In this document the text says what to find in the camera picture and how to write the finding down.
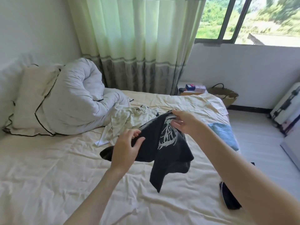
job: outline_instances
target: folded towel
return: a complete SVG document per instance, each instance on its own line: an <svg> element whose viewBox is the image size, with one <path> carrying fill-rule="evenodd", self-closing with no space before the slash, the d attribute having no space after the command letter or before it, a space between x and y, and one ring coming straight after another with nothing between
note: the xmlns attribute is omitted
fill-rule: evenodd
<svg viewBox="0 0 300 225"><path fill-rule="evenodd" d="M238 151L238 143L235 140L232 129L230 125L215 122L208 124L209 128L212 129L228 146L233 150Z"/></svg>

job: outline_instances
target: hand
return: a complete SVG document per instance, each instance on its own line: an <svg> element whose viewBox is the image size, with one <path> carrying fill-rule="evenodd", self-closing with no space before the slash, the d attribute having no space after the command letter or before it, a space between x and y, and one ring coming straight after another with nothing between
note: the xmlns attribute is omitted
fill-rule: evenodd
<svg viewBox="0 0 300 225"><path fill-rule="evenodd" d="M172 113L177 116L176 120L171 121L171 125L183 133L189 134L193 131L193 127L199 120L190 113L182 110L172 110Z"/></svg>
<svg viewBox="0 0 300 225"><path fill-rule="evenodd" d="M111 170L117 171L122 176L126 174L136 159L137 153L145 140L144 137L140 137L135 145L133 147L131 146L131 140L137 137L140 133L140 130L132 129L125 130L119 136L112 152Z"/></svg>

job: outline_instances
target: woven basket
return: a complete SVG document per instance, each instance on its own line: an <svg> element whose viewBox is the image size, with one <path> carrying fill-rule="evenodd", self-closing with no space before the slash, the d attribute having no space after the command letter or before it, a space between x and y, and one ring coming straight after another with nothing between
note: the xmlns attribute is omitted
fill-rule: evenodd
<svg viewBox="0 0 300 225"><path fill-rule="evenodd" d="M226 108L233 104L238 98L238 93L228 88L225 88L224 84L222 83L216 84L215 86L208 88L207 91L208 93L222 99Z"/></svg>

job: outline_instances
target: basket handle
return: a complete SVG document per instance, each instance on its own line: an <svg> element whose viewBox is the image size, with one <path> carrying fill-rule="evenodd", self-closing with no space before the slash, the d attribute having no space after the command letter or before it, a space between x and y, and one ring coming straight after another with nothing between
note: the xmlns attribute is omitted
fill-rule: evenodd
<svg viewBox="0 0 300 225"><path fill-rule="evenodd" d="M214 88L214 87L217 86L217 85L222 85L222 86L223 86L222 89L224 89L224 84L222 84L222 83L218 83L218 84L212 86L212 88Z"/></svg>
<svg viewBox="0 0 300 225"><path fill-rule="evenodd" d="M231 92L231 93L229 93L227 96L229 96L230 94L236 94L236 97L234 97L234 99L236 99L236 98L238 97L238 94L237 94L236 92Z"/></svg>

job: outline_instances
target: left hand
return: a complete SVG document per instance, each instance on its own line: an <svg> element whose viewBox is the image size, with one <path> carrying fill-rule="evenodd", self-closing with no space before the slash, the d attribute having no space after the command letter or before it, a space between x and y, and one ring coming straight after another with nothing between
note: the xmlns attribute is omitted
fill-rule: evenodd
<svg viewBox="0 0 300 225"><path fill-rule="evenodd" d="M137 153L145 140L140 137L135 145L131 146L131 140L141 133L138 129L125 130L118 138L113 152L110 168L118 171L122 176L126 174L137 157Z"/></svg>

